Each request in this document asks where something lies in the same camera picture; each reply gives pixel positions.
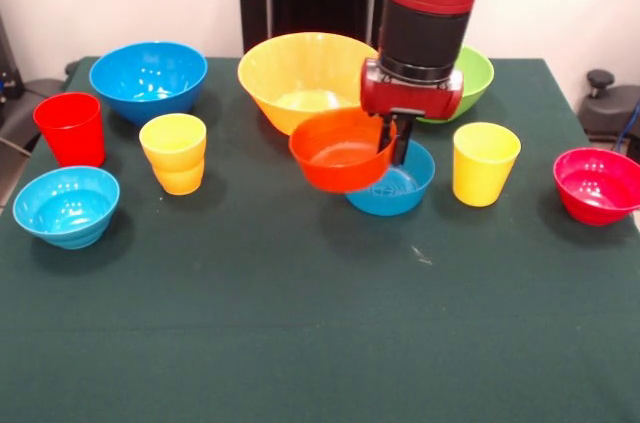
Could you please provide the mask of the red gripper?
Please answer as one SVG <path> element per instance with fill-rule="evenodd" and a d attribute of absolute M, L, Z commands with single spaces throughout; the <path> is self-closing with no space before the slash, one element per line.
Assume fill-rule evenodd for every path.
<path fill-rule="evenodd" d="M 395 78 L 380 66 L 379 60 L 367 58 L 361 69 L 360 104 L 365 112 L 381 115 L 380 149 L 386 149 L 393 142 L 396 123 L 394 165 L 402 166 L 414 117 L 449 120 L 459 107 L 463 87 L 463 73 L 458 69 L 443 82 L 418 84 Z M 402 115 L 395 118 L 393 114 Z"/>

